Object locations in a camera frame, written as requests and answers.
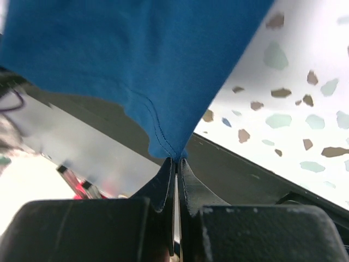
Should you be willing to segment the dark blue t shirt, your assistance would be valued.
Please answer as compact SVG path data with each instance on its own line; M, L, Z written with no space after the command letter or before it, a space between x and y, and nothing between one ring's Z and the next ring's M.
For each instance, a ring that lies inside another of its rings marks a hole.
M153 157L181 158L272 1L10 1L1 65L121 105Z

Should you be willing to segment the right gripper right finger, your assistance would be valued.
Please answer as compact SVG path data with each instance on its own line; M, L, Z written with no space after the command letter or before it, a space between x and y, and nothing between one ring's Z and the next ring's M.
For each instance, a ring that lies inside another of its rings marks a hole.
M178 164L181 261L348 261L335 223L315 205L230 205Z

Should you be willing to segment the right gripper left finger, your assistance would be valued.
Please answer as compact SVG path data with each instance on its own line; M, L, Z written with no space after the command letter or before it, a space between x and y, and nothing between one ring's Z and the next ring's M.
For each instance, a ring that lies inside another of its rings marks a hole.
M1 238L1 261L169 261L175 163L127 199L43 200L20 208Z

